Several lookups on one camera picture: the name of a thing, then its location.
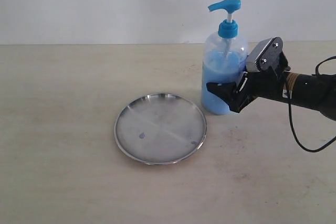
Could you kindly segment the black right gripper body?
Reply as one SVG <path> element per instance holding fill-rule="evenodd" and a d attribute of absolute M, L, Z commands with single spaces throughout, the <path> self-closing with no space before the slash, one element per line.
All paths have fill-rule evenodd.
<path fill-rule="evenodd" d="M 261 72 L 245 72 L 237 82 L 231 83 L 230 110 L 239 113 L 256 98 L 285 102 L 286 99 L 282 96 L 285 83 L 283 73 L 288 67 L 288 60 L 281 52 L 275 69 L 269 67 Z"/>

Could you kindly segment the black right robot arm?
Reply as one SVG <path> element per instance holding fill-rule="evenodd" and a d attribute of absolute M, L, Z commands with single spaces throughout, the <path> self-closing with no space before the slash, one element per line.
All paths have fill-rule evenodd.
<path fill-rule="evenodd" d="M 318 111 L 334 121 L 335 75 L 319 72 L 321 64 L 334 59 L 335 56 L 320 62 L 315 73 L 307 75 L 288 71 L 288 61 L 281 53 L 276 69 L 244 72 L 239 83 L 212 81 L 206 87 L 232 112 L 240 113 L 256 98 L 264 98 Z"/>

